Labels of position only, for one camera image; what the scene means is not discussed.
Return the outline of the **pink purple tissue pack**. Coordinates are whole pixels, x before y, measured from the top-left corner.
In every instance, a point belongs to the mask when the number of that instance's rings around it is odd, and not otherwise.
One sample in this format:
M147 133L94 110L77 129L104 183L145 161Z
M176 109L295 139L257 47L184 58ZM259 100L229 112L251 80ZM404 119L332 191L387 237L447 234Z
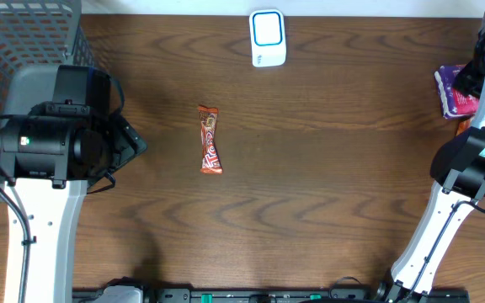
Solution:
M456 76L464 67L464 65L440 66L434 73L441 112L445 119L472 116L477 112L479 99L471 95L466 97L453 88Z

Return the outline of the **red chocolate bar wrapper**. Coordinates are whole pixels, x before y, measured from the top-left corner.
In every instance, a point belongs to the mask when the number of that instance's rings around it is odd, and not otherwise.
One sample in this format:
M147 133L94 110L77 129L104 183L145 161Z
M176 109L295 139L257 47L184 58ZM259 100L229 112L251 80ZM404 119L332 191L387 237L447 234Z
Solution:
M219 110L199 106L200 137L202 144L202 164L200 171L205 174L222 174L223 169L216 151L215 134Z

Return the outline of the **orange snack packet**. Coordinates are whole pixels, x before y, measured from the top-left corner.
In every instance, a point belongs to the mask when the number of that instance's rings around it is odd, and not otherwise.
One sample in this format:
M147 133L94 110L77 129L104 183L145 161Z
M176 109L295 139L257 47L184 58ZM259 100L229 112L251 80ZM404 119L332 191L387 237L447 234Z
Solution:
M472 121L473 121L473 116L461 121L456 130L456 135L458 136L461 133L463 133L465 130L469 129L471 127Z

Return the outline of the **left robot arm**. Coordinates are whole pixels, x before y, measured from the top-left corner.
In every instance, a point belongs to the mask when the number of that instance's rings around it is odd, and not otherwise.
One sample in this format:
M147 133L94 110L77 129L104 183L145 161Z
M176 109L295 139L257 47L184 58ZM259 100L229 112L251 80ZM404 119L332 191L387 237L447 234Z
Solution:
M10 101L0 131L8 203L6 302L70 302L77 223L90 187L146 149L107 104Z

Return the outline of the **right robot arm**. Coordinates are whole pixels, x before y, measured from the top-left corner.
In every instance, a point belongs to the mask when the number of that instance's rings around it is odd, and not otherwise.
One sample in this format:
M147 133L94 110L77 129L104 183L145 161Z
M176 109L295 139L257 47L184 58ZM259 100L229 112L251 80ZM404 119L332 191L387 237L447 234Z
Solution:
M469 128L445 143L432 161L429 202L407 248L392 265L385 302L434 300L434 277L456 232L473 210L484 211L479 204L485 198L485 13L473 58L452 87L478 98L478 109Z

